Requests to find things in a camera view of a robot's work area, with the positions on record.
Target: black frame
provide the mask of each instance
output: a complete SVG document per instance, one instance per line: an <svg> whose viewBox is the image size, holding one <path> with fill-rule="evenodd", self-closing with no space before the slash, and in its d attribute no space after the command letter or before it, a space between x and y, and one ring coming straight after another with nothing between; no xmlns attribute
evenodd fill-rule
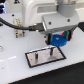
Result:
<svg viewBox="0 0 84 84"><path fill-rule="evenodd" d="M41 65L48 64L48 63L51 63L51 62L56 62L56 61L60 61L60 60L66 59L66 57L65 57L65 55L63 54L63 52L61 51L61 49L58 48L58 50L60 51L60 53L62 54L62 56L63 56L64 58L52 60L52 61L45 62L45 63L42 63L42 64L37 64L37 65L34 65L34 66L31 66L31 64L30 64L30 62L29 62L29 59L28 59L28 57L27 57L27 54L32 53L32 52L25 53L29 67L30 67L30 68L33 68L33 67L41 66Z"/></svg>

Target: blue component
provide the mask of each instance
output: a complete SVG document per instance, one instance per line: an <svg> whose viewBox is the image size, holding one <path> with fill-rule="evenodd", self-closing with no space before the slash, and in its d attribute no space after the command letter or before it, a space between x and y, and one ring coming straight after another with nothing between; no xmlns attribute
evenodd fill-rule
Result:
<svg viewBox="0 0 84 84"><path fill-rule="evenodd" d="M56 46L56 47L61 47L66 45L67 43L67 39L62 36L62 35L52 35L52 41L51 41L51 45Z"/></svg>

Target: cable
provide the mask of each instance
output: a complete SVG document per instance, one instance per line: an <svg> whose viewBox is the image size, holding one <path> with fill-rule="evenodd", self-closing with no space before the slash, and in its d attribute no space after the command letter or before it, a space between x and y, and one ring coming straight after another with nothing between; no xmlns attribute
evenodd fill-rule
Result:
<svg viewBox="0 0 84 84"><path fill-rule="evenodd" d="M3 24L5 24L11 28L18 29L18 30L29 30L29 31L38 30L39 32L44 31L44 27L43 27L42 23L38 23L36 25L29 26L29 27L19 27L19 26L15 26L13 24L10 24L9 22L3 20L1 17L0 17L0 22L2 22Z"/></svg>
<svg viewBox="0 0 84 84"><path fill-rule="evenodd" d="M11 27L11 28L14 28L14 29L19 29L19 30L31 30L31 27L18 27L18 26L15 26L13 24L10 24L9 22L3 20L1 17L0 17L0 22L2 22L3 24Z"/></svg>

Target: metal plate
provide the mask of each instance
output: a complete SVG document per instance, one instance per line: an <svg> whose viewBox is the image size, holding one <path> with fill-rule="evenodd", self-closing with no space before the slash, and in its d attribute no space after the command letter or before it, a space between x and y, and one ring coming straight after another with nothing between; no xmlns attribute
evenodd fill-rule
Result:
<svg viewBox="0 0 84 84"><path fill-rule="evenodd" d="M66 58L59 48L56 47L52 48L53 48L53 55L50 55L51 48L26 53L26 58L28 60L29 67L35 67L50 62L63 60Z"/></svg>

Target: white table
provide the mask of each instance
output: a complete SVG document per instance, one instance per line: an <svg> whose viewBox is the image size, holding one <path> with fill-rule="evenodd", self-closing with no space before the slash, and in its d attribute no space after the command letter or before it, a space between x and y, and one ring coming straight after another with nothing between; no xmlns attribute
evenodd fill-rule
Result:
<svg viewBox="0 0 84 84"><path fill-rule="evenodd" d="M20 18L21 14L15 13L15 17L12 17L12 14L3 14L0 17L13 23L13 18ZM84 61L84 32L79 28L74 31L73 39L66 46L61 47L67 59L35 68L29 68L25 53L47 47L42 34L25 31L25 37L16 38L14 29L4 25L0 27L0 46L3 47L0 52L0 84L11 83Z"/></svg>

